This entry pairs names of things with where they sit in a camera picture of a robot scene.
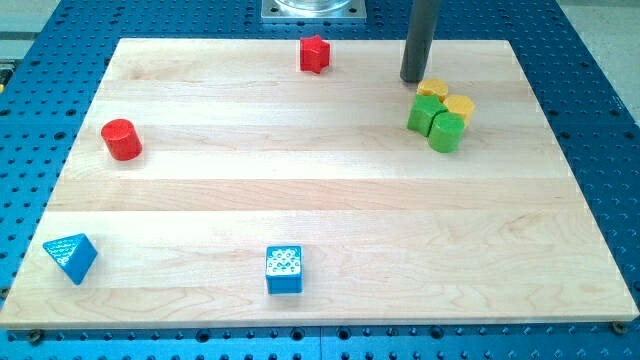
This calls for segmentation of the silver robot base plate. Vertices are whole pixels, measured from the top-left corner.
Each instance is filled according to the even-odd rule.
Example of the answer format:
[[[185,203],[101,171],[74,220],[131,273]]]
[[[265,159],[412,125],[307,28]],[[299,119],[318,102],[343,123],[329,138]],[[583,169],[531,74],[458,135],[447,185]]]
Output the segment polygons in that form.
[[[364,23],[365,0],[261,0],[263,23]]]

